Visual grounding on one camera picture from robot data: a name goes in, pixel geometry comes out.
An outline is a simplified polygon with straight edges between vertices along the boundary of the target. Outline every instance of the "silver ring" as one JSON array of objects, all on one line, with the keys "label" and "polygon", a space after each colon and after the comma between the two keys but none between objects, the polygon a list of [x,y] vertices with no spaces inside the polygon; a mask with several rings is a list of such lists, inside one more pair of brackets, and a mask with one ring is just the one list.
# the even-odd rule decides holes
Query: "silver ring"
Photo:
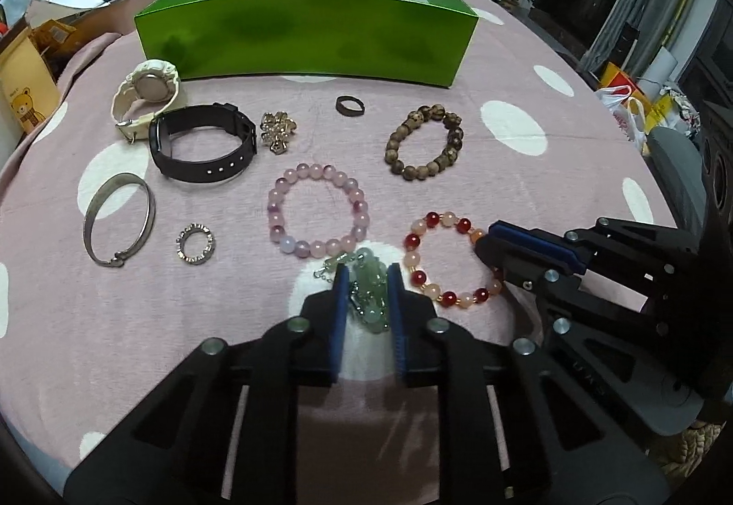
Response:
[{"label": "silver ring", "polygon": [[[188,240],[188,237],[192,234],[195,234],[196,232],[206,234],[206,246],[204,247],[204,250],[201,252],[200,255],[189,257],[186,255],[185,252],[183,252],[183,249],[186,246],[186,240]],[[205,225],[201,224],[188,224],[183,229],[183,232],[181,232],[176,239],[176,250],[178,253],[178,257],[181,259],[181,261],[185,261],[189,265],[200,265],[201,263],[205,263],[206,261],[208,261],[211,258],[212,254],[214,254],[215,247],[216,241],[214,239],[214,235],[211,234],[211,230]]]},{"label": "silver ring", "polygon": [[[109,199],[110,195],[120,187],[127,186],[127,184],[137,184],[138,186],[141,186],[142,190],[144,190],[145,194],[148,196],[148,212],[145,214],[145,223],[143,224],[142,230],[140,230],[140,234],[138,234],[137,240],[133,242],[129,249],[115,252],[115,256],[109,261],[102,261],[94,254],[94,250],[92,249],[92,228],[94,227],[94,221],[97,219],[97,214],[102,208],[102,205],[104,205],[105,201]],[[140,250],[145,244],[145,241],[148,240],[150,231],[153,229],[154,221],[155,197],[153,196],[153,191],[148,187],[148,183],[139,176],[129,172],[116,174],[100,187],[92,198],[92,202],[89,203],[89,207],[87,207],[87,214],[84,216],[83,228],[84,248],[87,249],[89,256],[92,257],[92,260],[97,265],[101,265],[102,267],[122,267],[122,265],[125,264],[125,261],[138,252],[138,250]]]}]

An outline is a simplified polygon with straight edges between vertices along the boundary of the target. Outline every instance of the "black ring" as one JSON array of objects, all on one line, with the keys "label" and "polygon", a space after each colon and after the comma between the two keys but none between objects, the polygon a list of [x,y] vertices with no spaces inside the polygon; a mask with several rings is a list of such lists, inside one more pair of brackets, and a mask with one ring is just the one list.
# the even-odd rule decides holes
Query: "black ring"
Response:
[{"label": "black ring", "polygon": [[[346,107],[344,105],[345,101],[353,101],[359,104],[361,110]],[[359,98],[355,98],[354,96],[339,96],[336,98],[336,111],[342,116],[363,116],[366,108],[364,107],[364,102]]]}]

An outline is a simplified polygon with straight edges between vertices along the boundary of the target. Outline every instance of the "watch face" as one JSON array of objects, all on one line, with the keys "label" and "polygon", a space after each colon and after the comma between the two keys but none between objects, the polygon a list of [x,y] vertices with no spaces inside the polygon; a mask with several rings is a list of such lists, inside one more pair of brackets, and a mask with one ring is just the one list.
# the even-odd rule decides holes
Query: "watch face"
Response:
[{"label": "watch face", "polygon": [[166,101],[171,98],[168,84],[158,75],[145,74],[135,81],[138,97],[147,101]]}]

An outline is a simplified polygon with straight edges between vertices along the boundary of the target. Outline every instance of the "teddy bear print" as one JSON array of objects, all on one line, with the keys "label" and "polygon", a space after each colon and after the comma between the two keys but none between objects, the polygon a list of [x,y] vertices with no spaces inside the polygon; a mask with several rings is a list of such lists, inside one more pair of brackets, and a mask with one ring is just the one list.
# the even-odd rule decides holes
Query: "teddy bear print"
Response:
[{"label": "teddy bear print", "polygon": [[45,120],[45,116],[33,108],[30,88],[26,87],[12,99],[12,108],[16,111],[16,115],[26,133],[30,133]]}]

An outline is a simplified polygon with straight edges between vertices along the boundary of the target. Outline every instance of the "pink bead bracelet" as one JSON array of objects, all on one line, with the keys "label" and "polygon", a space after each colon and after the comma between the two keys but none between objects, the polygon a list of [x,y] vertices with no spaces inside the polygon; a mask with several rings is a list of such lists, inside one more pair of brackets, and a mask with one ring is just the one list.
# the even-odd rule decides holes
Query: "pink bead bracelet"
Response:
[{"label": "pink bead bracelet", "polygon": [[[354,212],[354,227],[351,233],[345,235],[341,240],[332,238],[327,242],[314,240],[306,242],[295,240],[292,236],[285,234],[285,219],[281,207],[288,191],[293,184],[300,179],[312,178],[313,180],[330,180],[335,187],[343,189],[351,201]],[[275,188],[270,190],[268,195],[268,219],[270,221],[270,240],[280,245],[280,250],[286,254],[294,253],[300,258],[315,257],[324,258],[326,255],[335,257],[346,252],[350,253],[356,248],[356,243],[367,237],[369,225],[369,206],[364,201],[364,191],[359,188],[356,179],[350,179],[343,172],[336,171],[334,166],[321,166],[321,164],[298,164],[296,169],[288,169],[282,178],[275,180]]]}]

